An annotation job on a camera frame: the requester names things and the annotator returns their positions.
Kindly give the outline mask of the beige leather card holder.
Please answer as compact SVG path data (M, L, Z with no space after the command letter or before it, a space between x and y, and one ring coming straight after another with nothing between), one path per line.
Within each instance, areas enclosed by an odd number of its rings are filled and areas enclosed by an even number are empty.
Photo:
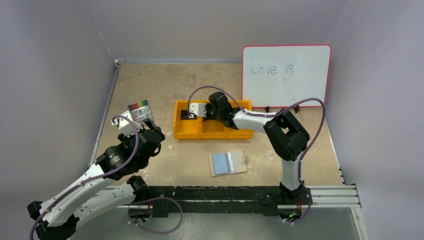
M212 177L239 174L248 171L245 154L242 150L210 154L209 166Z

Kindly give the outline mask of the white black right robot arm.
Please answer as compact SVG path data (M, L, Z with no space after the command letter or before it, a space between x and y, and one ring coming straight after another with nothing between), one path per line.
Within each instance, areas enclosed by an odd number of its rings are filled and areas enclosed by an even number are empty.
M298 200L305 188L301 178L301 158L310 135L297 118L290 111L272 116L271 113L233 107L221 91L211 94L208 100L210 106L206 109L226 128L236 131L251 130L267 136L282 162L280 196L288 204Z

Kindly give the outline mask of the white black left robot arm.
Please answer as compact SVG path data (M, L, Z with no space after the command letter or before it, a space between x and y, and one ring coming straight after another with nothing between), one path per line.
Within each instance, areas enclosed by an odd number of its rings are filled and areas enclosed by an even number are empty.
M67 240L85 222L119 205L134 201L146 203L149 191L141 177L134 177L116 190L106 188L125 176L137 173L161 151L165 140L160 127L147 118L139 124L129 115L115 115L112 125L120 131L120 143L108 147L70 186L47 201L33 201L27 206L34 220L29 238Z

